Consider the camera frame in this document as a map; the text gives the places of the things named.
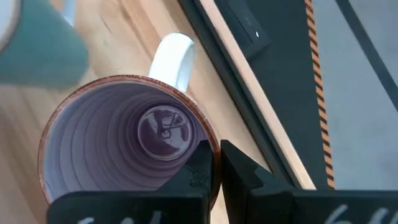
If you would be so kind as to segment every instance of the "brown mug rim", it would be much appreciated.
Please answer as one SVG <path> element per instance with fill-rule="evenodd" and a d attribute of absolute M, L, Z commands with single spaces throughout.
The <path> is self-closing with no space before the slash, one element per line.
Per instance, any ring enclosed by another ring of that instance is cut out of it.
<path fill-rule="evenodd" d="M 217 199 L 218 192 L 220 190 L 220 185 L 221 185 L 221 149 L 220 145 L 218 144 L 215 132 L 213 131 L 210 122 L 208 118 L 204 115 L 204 113 L 201 111 L 201 109 L 198 107 L 198 105 L 185 93 L 181 92 L 180 90 L 153 78 L 150 77 L 145 77 L 145 76 L 140 76 L 140 75 L 114 75 L 110 77 L 104 77 L 104 78 L 99 78 L 97 80 L 94 80 L 92 82 L 87 83 L 86 85 L 83 85 L 79 87 L 77 90 L 75 90 L 72 94 L 70 94 L 68 97 L 66 97 L 55 109 L 55 111 L 52 113 L 49 121 L 44 127 L 42 136 L 40 138 L 40 144 L 39 144 L 39 153 L 38 153 L 38 159 L 37 159 L 37 165 L 38 165 L 38 172 L 39 172 L 39 180 L 40 180 L 40 187 L 42 189 L 42 193 L 44 195 L 44 198 L 48 204 L 51 203 L 50 197 L 47 193 L 47 189 L 45 187 L 45 181 L 44 181 L 44 151 L 45 151 L 45 144 L 47 141 L 47 136 L 49 135 L 50 128 L 53 125 L 53 122 L 55 119 L 58 117 L 58 115 L 62 112 L 64 107 L 66 107 L 69 103 L 71 103 L 76 97 L 82 95 L 86 91 L 100 86 L 104 84 L 109 84 L 111 82 L 135 82 L 135 83 L 143 83 L 145 85 L 150 85 L 153 87 L 157 87 L 158 89 L 176 97 L 179 101 L 181 101 L 194 115 L 197 117 L 199 120 L 200 124 L 203 126 L 203 129 L 205 130 L 208 140 L 210 143 L 210 146 L 213 150 L 213 156 L 214 156 L 214 168 L 213 168 L 213 183 L 212 183 L 212 191 L 211 191 L 211 207 L 215 204 L 215 201 Z"/>

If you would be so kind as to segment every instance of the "liquid at bottom of mug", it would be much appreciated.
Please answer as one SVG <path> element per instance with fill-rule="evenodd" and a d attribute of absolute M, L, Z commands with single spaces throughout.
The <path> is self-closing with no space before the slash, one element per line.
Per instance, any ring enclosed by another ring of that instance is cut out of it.
<path fill-rule="evenodd" d="M 49 202 L 82 190 L 156 190 L 208 139 L 181 101 L 148 83 L 105 82 L 72 95 L 40 143 Z"/>

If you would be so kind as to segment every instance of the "gray surface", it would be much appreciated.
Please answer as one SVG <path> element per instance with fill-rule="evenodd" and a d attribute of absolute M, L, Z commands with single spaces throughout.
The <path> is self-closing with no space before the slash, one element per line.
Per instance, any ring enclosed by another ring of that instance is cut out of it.
<path fill-rule="evenodd" d="M 398 2 L 350 2 L 398 80 Z M 398 113 L 336 2 L 313 6 L 336 188 L 398 189 Z"/>

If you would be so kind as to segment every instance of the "concentric rings inside mug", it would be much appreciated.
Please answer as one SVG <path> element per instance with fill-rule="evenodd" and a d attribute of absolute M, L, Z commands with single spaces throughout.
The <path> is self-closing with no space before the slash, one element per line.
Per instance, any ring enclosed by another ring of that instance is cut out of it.
<path fill-rule="evenodd" d="M 156 111 L 173 120 L 164 119 L 173 130 L 143 129 L 145 122 L 147 128 L 158 126 Z M 178 147 L 164 147 L 163 141 L 151 146 L 148 140 L 153 143 L 156 134 Z M 156 190 L 204 139 L 218 167 L 215 135 L 183 93 L 147 77 L 103 78 L 74 92 L 54 112 L 40 142 L 40 181 L 49 202 L 83 190 Z"/>

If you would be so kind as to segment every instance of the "white mug handle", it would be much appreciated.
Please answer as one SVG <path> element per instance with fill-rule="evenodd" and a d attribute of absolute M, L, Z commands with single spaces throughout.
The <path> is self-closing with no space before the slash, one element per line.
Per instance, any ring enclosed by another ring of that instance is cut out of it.
<path fill-rule="evenodd" d="M 193 67 L 193 40 L 184 34 L 171 33 L 160 42 L 149 77 L 186 92 Z"/>
<path fill-rule="evenodd" d="M 62 15 L 71 26 L 75 24 L 75 11 L 76 0 L 64 0 Z"/>

